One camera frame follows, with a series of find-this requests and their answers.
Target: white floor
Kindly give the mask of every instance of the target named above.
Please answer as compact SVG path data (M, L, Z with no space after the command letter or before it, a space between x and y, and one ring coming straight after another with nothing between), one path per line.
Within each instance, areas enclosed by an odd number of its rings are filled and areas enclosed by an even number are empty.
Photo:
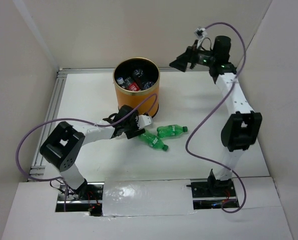
M221 100L221 94L208 72L162 72L159 112L151 131L158 126L188 126L189 133ZM80 118L99 121L117 111L117 100L111 72L69 74L58 112L58 118ZM222 106L196 133L189 148L198 155L222 160L221 130L228 119ZM212 163L190 156L185 151L188 134L166 139L168 152L150 149L138 139L120 137L84 146L76 165L90 182L111 180L171 180L207 178ZM236 171L242 177L269 176L258 142L246 151ZM48 165L45 177L57 176Z

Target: robotic arm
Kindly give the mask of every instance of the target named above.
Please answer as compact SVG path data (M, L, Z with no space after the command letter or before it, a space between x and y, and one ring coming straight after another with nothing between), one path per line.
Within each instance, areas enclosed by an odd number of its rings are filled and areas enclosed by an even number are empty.
M188 63L191 63L190 69L197 64L209 67L209 74L223 96L227 95L235 82L232 93L225 101L229 119L221 131L221 142L226 147L222 163L234 169L244 151L255 143L262 116L261 113L254 112L247 102L236 78L236 67L229 62L231 39L227 36L217 36L213 49L205 50L202 48L203 40L207 36L205 29L198 28L195 35L198 39L192 46L187 47L185 53L171 62L170 67L182 72L186 71ZM220 180L216 180L211 170L208 181L213 184L213 188L226 187L231 177L232 172L224 169L219 175Z
M108 127L97 125L112 125L126 116L133 109L124 105L118 113L110 115L95 125L75 126L66 121L60 122L42 144L40 153L51 163L64 178L68 186L79 196L90 191L92 186L80 174L75 161L82 146L102 139L112 139L125 133L128 139L144 133L144 127L153 123L147 115L139 115L135 111L119 124Z

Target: orange bin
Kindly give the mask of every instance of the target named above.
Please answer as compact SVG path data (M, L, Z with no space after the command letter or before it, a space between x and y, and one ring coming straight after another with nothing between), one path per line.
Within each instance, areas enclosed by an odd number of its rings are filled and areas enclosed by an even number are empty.
M132 72L135 69L142 69L146 77L154 82L154 85L146 90L141 91L129 91L120 87L117 83L117 79L122 77L126 79L127 77L132 77ZM119 108L123 105L128 105L135 108L139 105L145 98L152 94L157 94L158 99L148 114L154 117L159 109L159 84L160 84L160 70L157 65L142 57L135 57L121 62L113 72L113 80L115 86L115 92L117 94ZM139 108L139 114L146 113L154 103L155 97L150 98Z

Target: purple cable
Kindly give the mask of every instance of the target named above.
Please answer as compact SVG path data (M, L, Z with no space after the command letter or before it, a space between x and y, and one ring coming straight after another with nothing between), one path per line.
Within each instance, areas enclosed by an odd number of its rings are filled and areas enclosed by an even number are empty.
M156 93L148 96L146 99L144 99L139 105L137 105L132 111L130 111L128 114L126 114L123 118L121 118L120 120L116 121L115 123L113 124L108 124L108 125L97 125L98 127L102 127L102 128L105 128L105 127L112 127L112 126L115 126L117 124L119 124L120 122L122 122L123 120L125 120L126 118L128 118L132 113L134 113L142 104L144 104L147 100L149 100L150 98L152 97L155 97L154 99L154 102L151 106L151 108L147 111L150 112L152 110L152 108L154 107L155 103L157 102L157 99L158 99L158 95ZM32 128L30 131L28 131L24 137L20 140L20 143L17 147L17 150L16 150L16 153L15 153L15 162L17 164L17 167L19 169L19 171L22 173L23 176L25 176L26 178L28 179L32 179L34 181L38 181L38 182L49 182L49 181L53 181L53 180L62 180L64 182L64 185L66 187L66 190L65 190L65 198L64 198L64 211L66 211L66 197L67 197L67 193L68 193L68 185L67 183L65 182L65 180L61 177L61 176L58 176L58 177L54 177L54 178L46 178L46 179L41 179L41 178L36 178L36 177L33 177L33 176L30 176L28 173L26 173L23 168L21 167L20 165L20 158L19 158L19 154L20 154L20 149L24 143L24 141L27 139L27 137L33 133L35 130L39 129L40 127L43 127L44 125L47 125L47 124L50 124L50 123L54 123L54 122L58 122L58 121L76 121L76 122L81 122L81 123L85 123L85 124L90 124L90 125L95 125L95 123L93 122L90 122L90 121L86 121L86 120L82 120L82 119L77 119L77 118L69 118L69 117L65 117L65 118L58 118L58 119L53 119L53 120L49 120L49 121L46 121L44 123L41 123L37 126L35 126L34 128Z
M242 36L241 36L241 34L237 31L237 29L234 27L234 26L232 26L232 25L230 25L230 24L228 24L228 23L226 23L226 22L215 22L215 23L213 23L213 24L210 24L210 25L208 25L205 29L208 29L208 28L210 28L210 27L212 27L212 26L214 26L214 25L226 25L226 26L228 26L228 27L230 27L230 28L232 28L236 33L237 33L237 35L238 35L238 37L240 38L240 40L241 40L241 43L242 43L242 47L243 47L243 62L242 62L242 65L241 65L241 69L237 72L237 74L236 74L236 76L235 76L235 78L237 78L239 75L240 75L240 73L242 72L242 69L244 68L244 65L245 65L245 59L246 59L246 48L245 48L245 44L244 44L244 41L243 41L243 39L242 39ZM203 125L203 124L205 124L205 122L219 109L219 107L226 101L226 99L229 97L229 95L231 94L231 92L233 91L233 89L234 89L234 86L235 86L235 81L233 81L232 82L232 87L231 87L231 89L230 89L230 91L227 93L227 95L218 103L218 105L204 118L204 120L202 120L202 122L193 130L193 132L191 133L191 135L189 136L189 138L188 138L188 140L187 140L187 142L186 142L186 144L185 144L185 150L190 154L190 155L192 155L192 156L194 156L194 157L196 157L196 158L199 158L199 159L202 159L202 160L206 160L206 161L208 161L208 162L211 162L211 163L214 163L214 164L217 164L217 165L220 165L220 166L222 166L223 168L225 168L225 169L228 169L229 171L232 171L232 173L234 174L234 175L236 175L236 177L238 178L238 180L239 180L239 182L241 183L241 186L242 186L242 189L243 189L243 195L244 195L244 198L243 198L243 201L242 201L242 204L236 209L236 210L234 210L234 211L227 211L226 209L224 209L224 205L225 204L227 204L227 203L229 203L229 202L235 202L236 200L234 200L234 199L231 199L231 200L228 200L228 201L225 201L224 203L222 203L221 204L221 209L223 210L223 211L225 211L226 213L228 213L228 214L233 214L233 213L236 213L236 212L238 212L238 211L240 211L242 208L243 208L243 206L244 206L244 204L245 204L245 202L246 202L246 199L247 199L247 192L246 192L246 189L245 189L245 186L244 186L244 184L243 184L243 182L242 182L242 179L241 179L241 177L234 171L234 170L232 170L231 168L229 168L228 166L226 166L226 165L224 165L224 164L222 164L222 163L220 163L220 162L218 162L218 161L215 161L215 160L212 160L212 159L209 159L209 158L206 158L206 157L203 157L203 156L199 156L199 155L197 155L197 154L194 154L194 153L192 153L192 152L190 152L190 150L189 150L189 148L188 148L188 146L189 146L189 143L190 143L190 140L192 139L192 137L194 136L194 134L199 130L199 128Z

